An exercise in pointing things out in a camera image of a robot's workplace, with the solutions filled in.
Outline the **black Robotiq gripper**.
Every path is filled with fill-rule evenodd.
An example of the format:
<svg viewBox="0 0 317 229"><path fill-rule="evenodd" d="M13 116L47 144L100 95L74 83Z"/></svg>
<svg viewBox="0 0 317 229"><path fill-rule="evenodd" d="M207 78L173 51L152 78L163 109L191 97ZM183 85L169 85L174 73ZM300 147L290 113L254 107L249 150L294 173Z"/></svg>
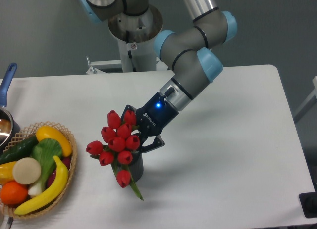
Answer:
<svg viewBox="0 0 317 229"><path fill-rule="evenodd" d="M137 125L142 136L139 137L140 146L137 149L139 153L148 153L155 149L165 146L165 142L161 136L162 130L167 126L178 114L179 111L169 104L161 95L157 92L143 107L136 109L131 105L126 105L121 119L127 111L136 113ZM144 145L148 137L154 137L154 140L149 145Z"/></svg>

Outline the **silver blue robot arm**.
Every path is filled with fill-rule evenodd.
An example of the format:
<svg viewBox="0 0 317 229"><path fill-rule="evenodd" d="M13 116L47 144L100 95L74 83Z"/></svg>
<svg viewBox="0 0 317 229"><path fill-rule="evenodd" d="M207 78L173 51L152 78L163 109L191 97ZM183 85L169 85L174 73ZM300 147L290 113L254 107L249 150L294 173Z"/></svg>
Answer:
<svg viewBox="0 0 317 229"><path fill-rule="evenodd" d="M163 128L223 70L211 50L236 35L235 17L220 11L215 0L183 0L193 27L177 34L162 28L162 15L149 0L79 1L92 21L108 22L124 72L155 70L157 59L173 71L174 76L135 110L138 152L162 147Z"/></svg>

